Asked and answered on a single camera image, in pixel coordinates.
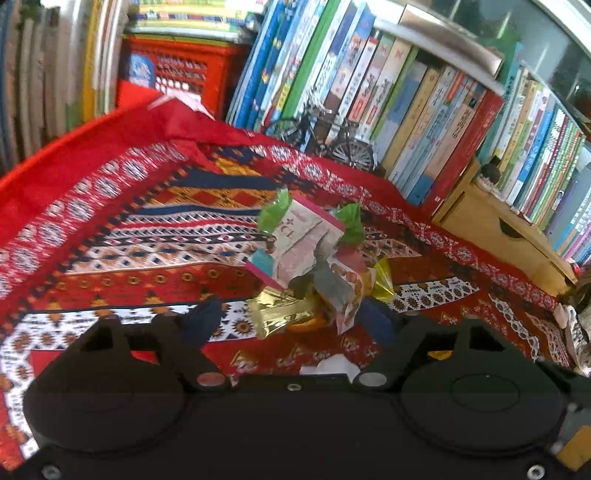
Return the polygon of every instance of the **gold candy wrapper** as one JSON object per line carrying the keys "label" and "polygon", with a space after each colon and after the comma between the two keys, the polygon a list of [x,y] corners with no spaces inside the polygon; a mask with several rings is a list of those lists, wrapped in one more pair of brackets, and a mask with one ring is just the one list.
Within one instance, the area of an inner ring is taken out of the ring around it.
{"label": "gold candy wrapper", "polygon": [[386,257],[382,257],[375,265],[375,284],[371,296],[381,301],[390,301],[394,297],[392,272]]}
{"label": "gold candy wrapper", "polygon": [[285,328],[292,323],[306,322],[316,314],[312,298],[297,299],[285,291],[266,287],[246,305],[259,339]]}

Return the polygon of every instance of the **red rug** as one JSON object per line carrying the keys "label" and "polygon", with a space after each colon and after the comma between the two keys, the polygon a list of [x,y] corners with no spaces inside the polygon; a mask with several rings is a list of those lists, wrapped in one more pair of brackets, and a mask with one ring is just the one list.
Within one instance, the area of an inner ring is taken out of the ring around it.
{"label": "red rug", "polygon": [[37,450],[22,415],[31,381],[107,312],[125,323],[184,312],[215,294],[225,316],[204,348],[228,375],[297,373],[335,353],[379,355],[360,326],[256,340],[244,300],[261,288],[244,260],[259,208],[287,186],[325,208],[363,207],[368,264],[389,258],[397,312],[479,317],[524,355],[568,365],[555,300],[523,273],[431,225],[385,180],[238,131],[176,101],[117,113],[0,183],[0,460]]}

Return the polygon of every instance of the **red plastic basket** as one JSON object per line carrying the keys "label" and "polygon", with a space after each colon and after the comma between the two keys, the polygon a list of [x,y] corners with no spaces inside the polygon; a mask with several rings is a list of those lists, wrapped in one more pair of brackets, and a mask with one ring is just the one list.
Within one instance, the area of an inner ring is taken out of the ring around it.
{"label": "red plastic basket", "polygon": [[[189,43],[129,36],[124,40],[121,76],[160,92],[177,89],[196,93],[207,110],[222,120],[248,51],[248,46],[224,42]],[[134,70],[130,60],[137,63],[137,59],[139,67]]]}

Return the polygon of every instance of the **red book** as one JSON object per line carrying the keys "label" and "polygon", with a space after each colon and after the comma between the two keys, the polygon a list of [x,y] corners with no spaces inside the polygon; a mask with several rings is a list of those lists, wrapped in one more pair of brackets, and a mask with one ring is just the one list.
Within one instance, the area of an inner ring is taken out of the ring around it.
{"label": "red book", "polygon": [[486,92],[485,97],[480,103],[480,107],[478,107],[472,122],[470,122],[470,126],[462,135],[462,139],[457,144],[456,149],[449,157],[449,160],[437,176],[435,183],[433,183],[427,197],[419,207],[426,215],[433,216],[443,200],[446,199],[469,165],[474,153],[480,147],[502,105],[502,97],[495,95],[490,90]]}
{"label": "red book", "polygon": [[560,147],[562,146],[562,140],[564,138],[564,134],[566,133],[566,126],[569,124],[568,117],[564,117],[564,122],[562,123],[562,128],[560,129],[560,135],[558,136],[558,141],[554,146],[554,151],[552,152],[552,157],[548,164],[544,167],[544,171],[540,176],[540,181],[535,190],[535,194],[530,197],[530,201],[527,203],[527,209],[524,210],[526,216],[530,216],[535,209],[535,205],[538,203],[542,192],[544,191],[544,187],[546,186],[546,182],[548,181],[548,177],[550,176],[550,172],[552,168],[554,168],[554,164],[556,163],[556,159],[558,158],[558,152],[560,152]]}

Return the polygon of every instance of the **toy bicycle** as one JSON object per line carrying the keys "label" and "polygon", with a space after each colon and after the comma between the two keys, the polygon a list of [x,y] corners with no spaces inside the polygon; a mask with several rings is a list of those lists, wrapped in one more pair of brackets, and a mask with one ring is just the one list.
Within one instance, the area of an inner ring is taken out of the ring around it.
{"label": "toy bicycle", "polygon": [[[301,148],[309,134],[308,138],[314,146],[315,155],[331,158],[359,170],[374,171],[376,163],[371,145],[355,138],[359,124],[348,120],[337,124],[328,117],[332,113],[319,102],[311,100],[300,119],[281,118],[265,128],[264,134],[295,148]],[[316,122],[328,124],[330,128],[338,127],[336,139],[327,144],[317,138],[314,132]]]}

